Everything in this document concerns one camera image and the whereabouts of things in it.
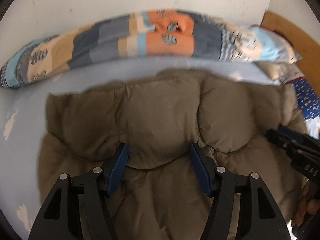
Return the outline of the person's right hand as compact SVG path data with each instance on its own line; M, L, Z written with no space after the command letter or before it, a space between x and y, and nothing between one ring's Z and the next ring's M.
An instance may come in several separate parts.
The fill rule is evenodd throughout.
M319 200L312 198L311 185L312 182L308 180L303 187L295 214L291 219L291 226L301 226L306 214L315 215L319 210Z

